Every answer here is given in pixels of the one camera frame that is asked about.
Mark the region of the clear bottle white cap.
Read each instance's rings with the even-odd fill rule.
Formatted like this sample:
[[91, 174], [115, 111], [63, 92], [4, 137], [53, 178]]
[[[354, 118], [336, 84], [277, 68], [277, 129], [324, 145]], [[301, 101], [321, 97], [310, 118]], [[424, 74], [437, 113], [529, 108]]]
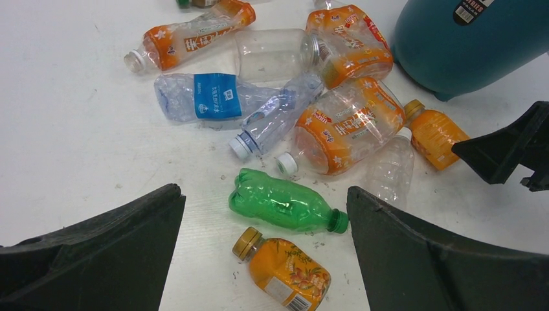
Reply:
[[229, 141], [229, 146], [242, 161], [253, 154], [268, 153], [323, 91], [324, 83], [315, 73], [292, 78], [243, 120], [241, 133]]

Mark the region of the green plastic bottle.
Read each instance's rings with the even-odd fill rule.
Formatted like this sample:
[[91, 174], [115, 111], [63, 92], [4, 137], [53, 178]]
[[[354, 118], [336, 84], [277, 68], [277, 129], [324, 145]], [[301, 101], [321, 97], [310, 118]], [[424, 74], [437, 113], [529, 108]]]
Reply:
[[325, 230], [343, 234], [348, 229], [345, 212], [331, 208], [318, 192], [298, 183], [243, 168], [234, 186], [229, 208], [241, 216], [296, 232]]

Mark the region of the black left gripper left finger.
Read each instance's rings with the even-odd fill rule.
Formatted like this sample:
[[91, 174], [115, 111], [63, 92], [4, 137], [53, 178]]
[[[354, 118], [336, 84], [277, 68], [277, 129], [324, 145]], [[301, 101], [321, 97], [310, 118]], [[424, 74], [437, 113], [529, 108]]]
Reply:
[[167, 184], [1, 248], [2, 310], [158, 310], [186, 198]]

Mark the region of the large orange label bottle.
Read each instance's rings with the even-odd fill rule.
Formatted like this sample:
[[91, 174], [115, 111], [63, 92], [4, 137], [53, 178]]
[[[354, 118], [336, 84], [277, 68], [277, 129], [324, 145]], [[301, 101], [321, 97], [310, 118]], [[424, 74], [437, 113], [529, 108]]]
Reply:
[[304, 110], [290, 151], [277, 156], [276, 164], [285, 176], [301, 171], [338, 176], [383, 147], [405, 121], [403, 106], [384, 83], [352, 78]]

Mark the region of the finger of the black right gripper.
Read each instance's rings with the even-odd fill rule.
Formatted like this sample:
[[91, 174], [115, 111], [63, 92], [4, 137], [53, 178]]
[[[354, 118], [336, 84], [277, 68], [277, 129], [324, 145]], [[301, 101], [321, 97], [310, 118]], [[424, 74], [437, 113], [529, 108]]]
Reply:
[[532, 192], [548, 190], [548, 102], [537, 101], [516, 121], [493, 133], [455, 143], [451, 151], [490, 185], [504, 184], [518, 165]]

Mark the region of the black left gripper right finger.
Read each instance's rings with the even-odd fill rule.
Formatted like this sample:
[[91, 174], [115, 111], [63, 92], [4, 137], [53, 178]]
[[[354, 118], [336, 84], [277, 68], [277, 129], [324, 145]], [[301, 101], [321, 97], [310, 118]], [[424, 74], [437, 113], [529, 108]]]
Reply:
[[347, 193], [371, 310], [547, 310], [548, 256], [458, 235], [360, 187]]

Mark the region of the clear Pocari Sweat bottle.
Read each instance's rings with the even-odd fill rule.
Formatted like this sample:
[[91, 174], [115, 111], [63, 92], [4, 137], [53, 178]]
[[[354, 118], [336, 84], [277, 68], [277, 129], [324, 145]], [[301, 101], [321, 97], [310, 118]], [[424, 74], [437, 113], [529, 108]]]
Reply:
[[403, 127], [368, 162], [364, 189], [392, 206], [405, 210], [414, 169], [412, 132]]

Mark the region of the small orange juice bottle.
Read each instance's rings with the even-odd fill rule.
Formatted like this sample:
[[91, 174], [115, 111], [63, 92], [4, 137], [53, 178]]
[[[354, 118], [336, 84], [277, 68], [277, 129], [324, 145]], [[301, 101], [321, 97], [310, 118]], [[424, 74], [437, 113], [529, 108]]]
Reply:
[[298, 246], [264, 238], [254, 227], [241, 234], [232, 252], [246, 263], [255, 285], [288, 310], [316, 310], [331, 285], [329, 271]]

